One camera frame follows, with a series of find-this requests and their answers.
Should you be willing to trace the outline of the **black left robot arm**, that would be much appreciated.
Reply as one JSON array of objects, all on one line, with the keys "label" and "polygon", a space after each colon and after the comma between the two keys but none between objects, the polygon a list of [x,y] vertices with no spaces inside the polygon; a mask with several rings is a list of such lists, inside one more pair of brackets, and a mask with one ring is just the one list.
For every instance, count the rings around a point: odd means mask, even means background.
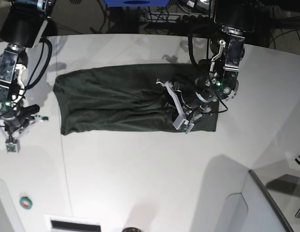
[{"label": "black left robot arm", "polygon": [[[166,89],[173,100],[178,116],[192,120],[205,115],[220,114],[211,103],[225,104],[236,96],[240,62],[245,53],[245,33],[253,32],[255,0],[210,0],[207,16],[188,16],[188,50],[193,66],[202,76],[190,81],[179,77],[167,83]],[[206,59],[196,61],[193,35],[212,32],[207,39]]]}]

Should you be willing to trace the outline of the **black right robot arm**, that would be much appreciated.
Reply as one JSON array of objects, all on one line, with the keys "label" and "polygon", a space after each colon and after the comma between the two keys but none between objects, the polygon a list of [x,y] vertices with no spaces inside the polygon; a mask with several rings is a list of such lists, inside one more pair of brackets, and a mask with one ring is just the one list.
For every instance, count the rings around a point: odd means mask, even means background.
[{"label": "black right robot arm", "polygon": [[[10,1],[9,13],[0,31],[0,38],[7,42],[0,55],[0,119],[4,123],[0,129],[8,138],[29,126],[40,110],[36,104],[24,107],[23,100],[27,90],[40,81],[51,59],[52,44],[43,33],[54,4],[53,0]],[[46,62],[36,80],[24,84],[22,75],[28,66],[26,49],[39,43],[48,47]]]}]

